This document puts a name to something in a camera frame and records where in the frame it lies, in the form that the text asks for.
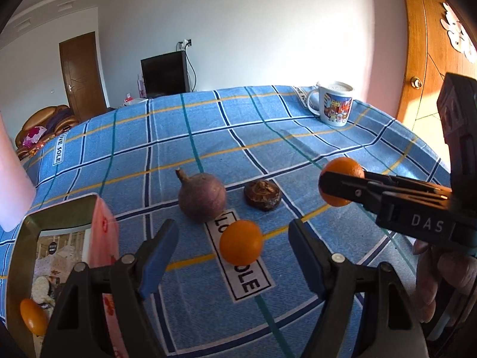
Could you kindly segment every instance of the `table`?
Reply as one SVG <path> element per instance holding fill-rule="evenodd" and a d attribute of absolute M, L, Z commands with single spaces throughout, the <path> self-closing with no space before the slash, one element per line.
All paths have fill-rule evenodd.
<path fill-rule="evenodd" d="M 25 163 L 37 185 L 32 211 L 97 192 L 119 222 L 120 254 L 135 252 L 173 218 L 179 244 L 158 292 L 145 302 L 168 354 L 299 357 L 322 304 L 308 290 L 288 243 L 292 219 L 300 217 L 331 251 L 354 263 L 391 262 L 406 289 L 412 290 L 416 274 L 410 239 L 378 228 L 355 203 L 343 208 L 324 203 L 317 189 L 320 169 L 346 155 L 368 171 L 449 185 L 445 165 L 402 124 L 355 101 L 348 124 L 331 128 L 302 106 L 298 94 L 311 89 L 193 92 L 95 117 L 68 132 L 59 164 L 52 165 L 56 140 Z M 213 225 L 208 231 L 181 213 L 178 167 L 190 175 L 213 173 L 227 189 L 227 219 L 249 219 L 261 227 L 264 249 L 252 274 L 234 275 L 216 255 Z M 244 184 L 255 178 L 282 189 L 276 210 L 264 213 L 245 203 Z M 17 235 L 18 229 L 0 237 L 3 319 L 5 277 Z M 357 294 L 342 357 L 351 355 L 362 303 Z"/>

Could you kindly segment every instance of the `human hand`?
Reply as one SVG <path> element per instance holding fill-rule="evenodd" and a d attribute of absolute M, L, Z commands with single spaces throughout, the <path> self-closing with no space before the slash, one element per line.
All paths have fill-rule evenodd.
<path fill-rule="evenodd" d="M 469 296 L 477 275 L 477 259 L 464 256 L 458 252 L 446 251 L 435 246 L 429 246 L 420 240 L 416 240 L 413 253 L 419 254 L 416 274 L 416 291 L 411 295 L 414 307 L 423 323 L 428 323 L 436 310 L 436 293 L 439 282 L 444 278 L 460 293 Z M 464 322 L 477 299 L 474 292 L 467 306 L 461 322 Z M 447 325 L 453 325 L 462 311 L 457 306 L 456 313 L 451 315 Z"/>

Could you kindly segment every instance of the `tiled floor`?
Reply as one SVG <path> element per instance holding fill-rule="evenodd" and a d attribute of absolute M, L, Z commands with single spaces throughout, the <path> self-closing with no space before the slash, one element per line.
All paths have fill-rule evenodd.
<path fill-rule="evenodd" d="M 413 132 L 421 137 L 450 168 L 449 148 L 444 142 L 439 113 L 418 118 L 414 123 Z"/>

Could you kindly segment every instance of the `sofa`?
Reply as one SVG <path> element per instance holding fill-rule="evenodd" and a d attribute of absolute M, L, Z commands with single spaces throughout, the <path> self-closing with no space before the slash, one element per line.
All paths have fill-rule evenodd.
<path fill-rule="evenodd" d="M 28 155 L 34 154 L 39 147 L 53 139 L 55 136 L 70 130 L 80 122 L 73 111 L 67 105 L 48 106 L 35 112 L 21 127 L 15 138 L 17 146 L 17 156 L 20 160 Z M 23 141 L 30 130 L 36 126 L 46 128 L 46 132 L 33 147 L 23 146 Z"/>

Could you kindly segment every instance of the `wooden door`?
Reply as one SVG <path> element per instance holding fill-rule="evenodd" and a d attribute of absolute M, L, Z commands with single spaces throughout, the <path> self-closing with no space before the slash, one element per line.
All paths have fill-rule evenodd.
<path fill-rule="evenodd" d="M 456 50 L 459 47 L 452 45 L 451 40 L 459 42 L 462 39 L 445 28 L 452 25 L 446 0 L 405 0 L 405 3 L 408 51 L 397 119 L 450 165 L 437 98 L 446 72 L 477 78 L 477 63 L 468 52 L 459 52 Z"/>
<path fill-rule="evenodd" d="M 95 33 L 60 43 L 60 59 L 68 102 L 79 120 L 106 113 Z"/>

